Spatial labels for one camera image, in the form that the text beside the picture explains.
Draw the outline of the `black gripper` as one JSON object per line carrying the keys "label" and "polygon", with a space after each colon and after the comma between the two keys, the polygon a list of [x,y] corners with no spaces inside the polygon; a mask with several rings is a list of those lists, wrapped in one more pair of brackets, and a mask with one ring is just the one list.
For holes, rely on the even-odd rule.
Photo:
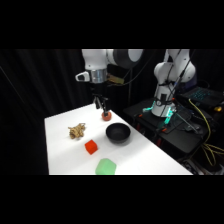
{"label": "black gripper", "polygon": [[[99,98],[97,96],[101,96],[101,97],[105,97],[106,93],[107,93],[107,83],[103,82],[103,83],[91,83],[90,84],[90,89],[91,89],[91,93],[94,96],[93,99],[93,103],[96,106],[96,109],[100,109],[100,101]],[[103,98],[102,101],[102,106],[103,106],[103,113],[104,114],[108,114],[109,109],[108,109],[108,98]]]}

